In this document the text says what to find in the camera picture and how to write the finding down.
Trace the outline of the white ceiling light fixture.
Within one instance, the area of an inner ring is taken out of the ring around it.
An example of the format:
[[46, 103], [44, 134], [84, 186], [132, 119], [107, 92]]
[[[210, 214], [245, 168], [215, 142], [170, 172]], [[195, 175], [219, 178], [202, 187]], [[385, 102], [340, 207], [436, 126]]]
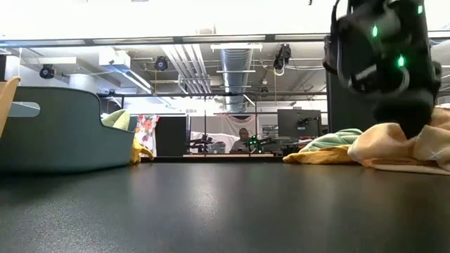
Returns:
[[226, 50], [226, 49], [251, 49], [251, 50], [259, 50], [263, 49], [262, 44], [245, 44], [245, 43], [227, 43], [227, 44], [212, 44], [210, 46], [211, 50]]

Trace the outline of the orange plastic basket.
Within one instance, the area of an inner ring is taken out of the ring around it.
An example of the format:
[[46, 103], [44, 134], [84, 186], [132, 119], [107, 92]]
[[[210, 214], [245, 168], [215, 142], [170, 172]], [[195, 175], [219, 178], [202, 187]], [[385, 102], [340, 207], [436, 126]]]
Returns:
[[21, 78], [17, 76], [8, 81], [0, 82], [0, 138], [20, 80]]

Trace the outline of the yellow towel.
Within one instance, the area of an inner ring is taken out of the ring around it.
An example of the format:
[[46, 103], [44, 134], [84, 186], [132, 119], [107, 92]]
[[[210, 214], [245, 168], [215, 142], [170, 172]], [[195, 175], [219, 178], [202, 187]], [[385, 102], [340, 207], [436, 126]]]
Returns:
[[283, 158], [287, 164], [350, 164], [353, 160], [347, 154], [350, 145], [338, 145], [316, 151], [291, 153]]
[[131, 157], [130, 162], [132, 164], [138, 164], [141, 162], [141, 154], [147, 155], [150, 160], [154, 160], [154, 154], [145, 146], [139, 143], [137, 137], [134, 137], [131, 145]]

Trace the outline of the black computer monitor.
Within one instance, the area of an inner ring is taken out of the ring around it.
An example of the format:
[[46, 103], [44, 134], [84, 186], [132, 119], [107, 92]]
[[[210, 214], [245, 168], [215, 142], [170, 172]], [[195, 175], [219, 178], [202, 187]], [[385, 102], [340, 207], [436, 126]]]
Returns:
[[280, 137], [319, 137], [321, 130], [320, 110], [277, 110], [278, 135]]

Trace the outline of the white hanging sheet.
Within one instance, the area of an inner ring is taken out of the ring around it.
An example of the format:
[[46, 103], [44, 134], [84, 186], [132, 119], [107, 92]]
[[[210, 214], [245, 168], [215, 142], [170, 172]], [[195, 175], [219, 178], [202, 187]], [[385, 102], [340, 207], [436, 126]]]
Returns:
[[239, 130], [245, 128], [249, 134], [257, 130], [255, 116], [238, 119], [233, 115], [191, 117], [191, 140], [207, 134], [212, 141], [223, 143], [224, 152], [229, 153], [233, 144], [240, 138]]

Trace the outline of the silver ceiling air duct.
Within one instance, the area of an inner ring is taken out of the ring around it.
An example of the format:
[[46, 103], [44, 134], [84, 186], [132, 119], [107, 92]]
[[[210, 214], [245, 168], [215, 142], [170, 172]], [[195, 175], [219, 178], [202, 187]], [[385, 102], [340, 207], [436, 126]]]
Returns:
[[250, 48], [232, 48], [220, 50], [221, 71], [225, 92], [238, 93], [238, 96], [226, 96], [226, 110], [244, 112], [245, 101], [241, 93], [245, 93], [253, 50]]

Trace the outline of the pale green terry towel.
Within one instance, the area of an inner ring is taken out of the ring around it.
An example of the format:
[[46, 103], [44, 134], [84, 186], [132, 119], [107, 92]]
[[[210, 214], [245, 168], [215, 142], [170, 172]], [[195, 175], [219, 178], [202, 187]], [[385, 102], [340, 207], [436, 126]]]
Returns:
[[127, 110], [117, 110], [101, 120], [102, 124], [107, 127], [127, 130], [130, 122], [130, 114]]

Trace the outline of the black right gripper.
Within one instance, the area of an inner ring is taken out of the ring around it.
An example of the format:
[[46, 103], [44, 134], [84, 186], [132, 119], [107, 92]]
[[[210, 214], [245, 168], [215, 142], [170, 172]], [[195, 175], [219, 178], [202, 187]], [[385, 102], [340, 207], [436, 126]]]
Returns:
[[[347, 88], [370, 99], [412, 99], [424, 92], [435, 96], [441, 84], [440, 64], [430, 57], [426, 35], [407, 37], [384, 44], [373, 37], [370, 60], [347, 77]], [[378, 123], [396, 123], [407, 139], [417, 136], [430, 122], [432, 106], [420, 101], [391, 100], [377, 104], [373, 116]]]

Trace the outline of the peach orange towel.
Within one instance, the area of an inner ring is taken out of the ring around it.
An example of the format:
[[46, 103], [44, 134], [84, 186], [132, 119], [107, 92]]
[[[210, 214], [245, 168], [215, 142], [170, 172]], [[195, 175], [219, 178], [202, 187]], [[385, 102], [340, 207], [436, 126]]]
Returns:
[[431, 123], [410, 139], [398, 124], [376, 124], [353, 142], [348, 155], [372, 169], [450, 176], [450, 108], [435, 107]]

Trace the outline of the wooden top work table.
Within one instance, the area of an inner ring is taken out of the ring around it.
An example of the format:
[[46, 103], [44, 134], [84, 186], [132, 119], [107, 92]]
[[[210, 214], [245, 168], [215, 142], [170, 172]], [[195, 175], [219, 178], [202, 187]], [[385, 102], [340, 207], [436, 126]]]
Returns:
[[184, 158], [272, 158], [273, 154], [191, 154], [183, 155]]

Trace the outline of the black overhead frame beam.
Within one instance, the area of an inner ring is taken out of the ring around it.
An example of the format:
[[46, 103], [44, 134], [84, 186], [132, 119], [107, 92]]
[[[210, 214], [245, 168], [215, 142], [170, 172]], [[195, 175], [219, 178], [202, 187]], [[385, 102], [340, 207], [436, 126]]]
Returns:
[[309, 34], [245, 34], [245, 35], [195, 35], [174, 37], [134, 37], [106, 39], [34, 39], [0, 40], [0, 48], [46, 48], [84, 46], [133, 46], [159, 44], [214, 44], [214, 43], [272, 43], [272, 42], [317, 42], [323, 41], [327, 33]]

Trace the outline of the small black partition panel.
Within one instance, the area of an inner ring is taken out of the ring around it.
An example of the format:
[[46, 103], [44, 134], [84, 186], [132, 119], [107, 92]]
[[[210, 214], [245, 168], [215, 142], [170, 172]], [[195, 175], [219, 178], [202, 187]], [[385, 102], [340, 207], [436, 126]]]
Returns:
[[155, 143], [158, 157], [182, 157], [186, 152], [186, 117], [160, 117]]

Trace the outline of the teal plastic basket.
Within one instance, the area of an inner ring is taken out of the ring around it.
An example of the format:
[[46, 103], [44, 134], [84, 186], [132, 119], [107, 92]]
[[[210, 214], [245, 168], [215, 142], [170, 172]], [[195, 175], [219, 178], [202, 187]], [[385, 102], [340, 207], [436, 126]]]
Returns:
[[14, 102], [33, 102], [6, 120], [0, 136], [0, 173], [72, 173], [127, 165], [137, 118], [118, 129], [101, 121], [101, 100], [90, 92], [19, 86]]

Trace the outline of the large black partition panel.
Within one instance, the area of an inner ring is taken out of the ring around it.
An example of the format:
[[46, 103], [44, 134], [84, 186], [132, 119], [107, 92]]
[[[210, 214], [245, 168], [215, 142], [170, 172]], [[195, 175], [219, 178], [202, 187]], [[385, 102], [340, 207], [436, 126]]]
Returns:
[[326, 70], [326, 93], [329, 132], [351, 128], [365, 131], [375, 124], [374, 103], [348, 92], [340, 85], [337, 75], [328, 70]]

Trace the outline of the floral patterned cloth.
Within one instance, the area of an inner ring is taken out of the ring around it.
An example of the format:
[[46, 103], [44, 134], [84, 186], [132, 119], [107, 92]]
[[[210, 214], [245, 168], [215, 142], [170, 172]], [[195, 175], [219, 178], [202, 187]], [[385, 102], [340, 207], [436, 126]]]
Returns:
[[135, 137], [139, 143], [152, 152], [154, 156], [157, 155], [155, 128], [157, 126], [159, 116], [157, 115], [139, 115], [136, 125]]

